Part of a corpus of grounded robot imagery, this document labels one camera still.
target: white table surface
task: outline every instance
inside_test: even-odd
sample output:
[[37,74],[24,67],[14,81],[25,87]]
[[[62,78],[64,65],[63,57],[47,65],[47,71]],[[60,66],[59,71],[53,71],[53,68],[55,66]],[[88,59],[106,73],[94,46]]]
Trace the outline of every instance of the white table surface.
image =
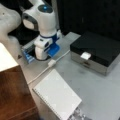
[[[60,40],[61,50],[54,59],[69,50],[70,44],[78,37],[79,35],[77,34],[69,33]],[[27,82],[42,72],[47,67],[48,61],[34,61],[23,67]],[[103,76],[71,60],[69,53],[61,59],[54,68],[83,100],[81,109],[88,117],[93,120],[118,120],[120,117],[120,63],[116,65],[110,74]],[[32,91],[32,88],[39,83],[48,72],[49,71],[29,85],[29,88],[40,114],[45,120],[54,120],[55,116],[52,112]]]

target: cable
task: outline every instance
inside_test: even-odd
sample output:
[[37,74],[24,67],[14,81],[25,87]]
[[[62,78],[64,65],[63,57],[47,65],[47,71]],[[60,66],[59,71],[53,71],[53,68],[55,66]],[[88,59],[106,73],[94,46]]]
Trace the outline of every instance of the cable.
[[59,57],[56,62],[58,62],[60,59],[62,59],[64,56],[66,56],[68,53],[70,52],[70,50],[68,50],[65,54],[63,54],[61,57]]
[[45,68],[37,77],[35,77],[33,80],[29,81],[27,84],[30,85],[31,83],[33,83],[36,79],[38,79],[42,74],[44,74],[48,69],[50,69],[51,67],[53,67],[59,60],[61,60],[64,56],[66,56],[68,53],[70,52],[70,50],[68,50],[65,54],[63,54],[62,56],[60,56],[58,59],[56,60],[51,60],[48,63],[48,67]]

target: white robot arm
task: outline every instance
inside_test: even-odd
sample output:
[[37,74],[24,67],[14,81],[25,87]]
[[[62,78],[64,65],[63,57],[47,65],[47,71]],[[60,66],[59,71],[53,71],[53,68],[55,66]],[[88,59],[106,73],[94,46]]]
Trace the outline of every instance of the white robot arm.
[[23,23],[27,28],[40,32],[34,42],[35,53],[37,59],[45,60],[48,55],[53,57],[59,51],[56,41],[61,32],[57,32],[55,12],[50,5],[42,0],[29,1],[33,7],[23,13]]

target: table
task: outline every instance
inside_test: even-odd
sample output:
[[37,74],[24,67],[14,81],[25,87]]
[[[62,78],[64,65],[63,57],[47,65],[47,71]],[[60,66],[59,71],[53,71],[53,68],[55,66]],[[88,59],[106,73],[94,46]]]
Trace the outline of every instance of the table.
[[0,43],[0,120],[39,120],[21,67]]
[[[69,45],[80,35],[69,33],[59,41],[61,51],[54,57],[57,59],[69,49]],[[47,67],[48,61],[33,63],[23,68],[27,81],[36,77]],[[118,120],[120,117],[120,63],[107,76],[83,67],[71,59],[70,54],[61,59],[54,67],[70,87],[83,100],[81,109],[93,120]],[[55,116],[40,101],[32,88],[47,75],[48,71],[29,87],[36,101],[39,112],[45,120],[54,120]]]

